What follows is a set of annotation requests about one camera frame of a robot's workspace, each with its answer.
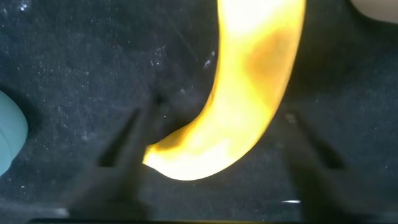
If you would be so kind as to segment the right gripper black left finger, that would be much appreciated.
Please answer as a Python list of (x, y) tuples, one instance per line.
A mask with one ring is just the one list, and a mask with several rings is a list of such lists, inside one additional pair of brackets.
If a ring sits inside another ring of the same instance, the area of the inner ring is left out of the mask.
[(153, 93), (135, 107), (104, 145), (68, 198), (70, 218), (142, 218), (137, 195), (154, 120), (163, 99)]

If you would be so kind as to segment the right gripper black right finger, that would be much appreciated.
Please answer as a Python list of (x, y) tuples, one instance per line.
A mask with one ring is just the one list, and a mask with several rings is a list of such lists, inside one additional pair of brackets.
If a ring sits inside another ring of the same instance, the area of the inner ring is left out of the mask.
[(309, 223), (366, 223), (372, 199), (341, 154), (297, 113), (280, 116), (284, 159)]

